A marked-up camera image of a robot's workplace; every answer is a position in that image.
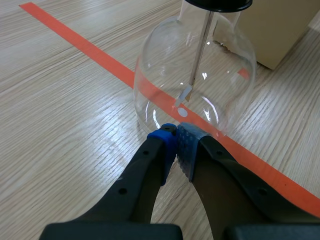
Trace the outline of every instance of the glass flask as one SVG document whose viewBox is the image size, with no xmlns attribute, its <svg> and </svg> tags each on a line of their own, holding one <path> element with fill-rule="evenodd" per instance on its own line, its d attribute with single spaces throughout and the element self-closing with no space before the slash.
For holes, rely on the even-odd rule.
<svg viewBox="0 0 320 240">
<path fill-rule="evenodd" d="M 251 101 L 256 56 L 236 12 L 251 3 L 230 10 L 194 2 L 183 0 L 179 16 L 156 26 L 137 58 L 134 107 L 147 133 L 165 123 L 205 122 L 225 135 Z"/>
</svg>

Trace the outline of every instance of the orange tape line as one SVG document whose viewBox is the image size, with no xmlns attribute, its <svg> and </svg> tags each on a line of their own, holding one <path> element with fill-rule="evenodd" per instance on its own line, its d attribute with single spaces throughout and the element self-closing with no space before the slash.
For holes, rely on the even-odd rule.
<svg viewBox="0 0 320 240">
<path fill-rule="evenodd" d="M 114 76 L 119 78 L 129 87 L 134 86 L 134 72 L 122 65 L 113 57 L 106 54 L 104 51 L 93 45 L 91 42 L 71 30 L 63 23 L 52 17 L 50 14 L 42 10 L 32 2 L 20 5 L 22 9 L 38 19 L 41 23 L 53 30 L 59 36 L 64 38 L 70 44 L 74 45 L 89 58 L 94 60 L 100 66 L 108 70 Z M 158 105 L 167 114 L 175 118 L 177 121 L 186 121 L 177 114 L 177 111 L 172 110 L 175 99 L 160 89 L 156 88 L 147 79 L 144 81 L 147 84 L 147 90 L 143 94 L 156 105 Z M 270 186 L 277 190 L 287 200 L 320 218 L 320 199 L 308 192 L 306 189 L 289 179 L 287 176 L 277 171 L 275 168 L 261 160 L 259 157 L 242 147 L 240 144 L 233 141 L 227 136 L 219 135 L 217 129 L 206 122 L 200 116 L 187 109 L 188 122 L 194 123 L 207 132 L 210 132 L 218 141 L 231 153 L 231 155 L 243 166 L 257 174 L 260 178 L 266 181 Z"/>
</svg>

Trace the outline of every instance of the black lid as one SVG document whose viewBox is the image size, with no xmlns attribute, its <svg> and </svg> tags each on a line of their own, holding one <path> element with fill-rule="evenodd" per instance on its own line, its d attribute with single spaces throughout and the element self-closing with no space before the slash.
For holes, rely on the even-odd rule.
<svg viewBox="0 0 320 240">
<path fill-rule="evenodd" d="M 233 13 L 247 9 L 252 0 L 186 0 L 188 3 L 212 12 Z"/>
</svg>

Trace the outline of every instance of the textured grip pad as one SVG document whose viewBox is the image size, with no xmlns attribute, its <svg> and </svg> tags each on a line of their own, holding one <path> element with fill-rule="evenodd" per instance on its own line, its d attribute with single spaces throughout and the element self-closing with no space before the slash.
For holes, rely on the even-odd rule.
<svg viewBox="0 0 320 240">
<path fill-rule="evenodd" d="M 182 171 L 191 182 L 194 175 L 198 142 L 210 134 L 187 122 L 182 122 L 177 128 L 177 158 Z"/>
</svg>

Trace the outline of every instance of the wood grain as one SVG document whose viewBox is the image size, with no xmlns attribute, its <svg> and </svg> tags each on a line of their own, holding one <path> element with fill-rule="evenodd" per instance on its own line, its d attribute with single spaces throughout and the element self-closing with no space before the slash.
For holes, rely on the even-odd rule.
<svg viewBox="0 0 320 240">
<path fill-rule="evenodd" d="M 35 0 L 134 69 L 146 35 L 180 0 Z M 0 239 L 37 239 L 43 227 L 91 208 L 146 138 L 132 90 L 21 10 L 0 7 Z M 254 98 L 230 136 L 320 197 L 320 14 L 277 70 L 258 66 Z M 194 187 L 175 163 L 153 222 L 185 239 L 212 239 Z"/>
</svg>

